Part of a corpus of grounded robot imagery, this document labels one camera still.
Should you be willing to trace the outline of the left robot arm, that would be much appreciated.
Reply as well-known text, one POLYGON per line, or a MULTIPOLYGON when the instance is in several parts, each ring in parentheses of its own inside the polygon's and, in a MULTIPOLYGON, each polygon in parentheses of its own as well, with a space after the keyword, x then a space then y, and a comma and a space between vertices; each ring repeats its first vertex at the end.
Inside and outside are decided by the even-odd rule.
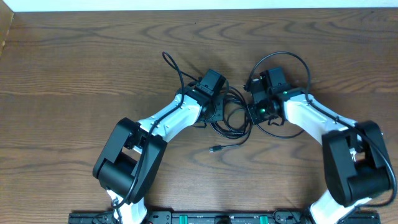
POLYGON ((214 70, 176 92, 173 101, 137 122, 121 119, 114 127, 93 168, 112 199, 113 223, 142 223, 147 215, 144 196, 154 182, 165 149, 179 132, 217 114, 221 90, 229 83, 214 70))

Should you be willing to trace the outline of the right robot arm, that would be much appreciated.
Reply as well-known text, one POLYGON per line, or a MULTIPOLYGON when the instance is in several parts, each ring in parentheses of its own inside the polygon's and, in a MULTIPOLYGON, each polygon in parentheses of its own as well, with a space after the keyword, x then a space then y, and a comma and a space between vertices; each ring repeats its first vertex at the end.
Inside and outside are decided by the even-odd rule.
POLYGON ((250 76, 244 89, 252 94, 249 112, 254 124, 274 119, 302 128, 322 146, 326 192, 308 209, 303 222, 339 223, 356 209, 390 190, 397 194, 395 177, 380 127, 359 123, 323 106, 307 89, 289 84, 280 67, 250 76))

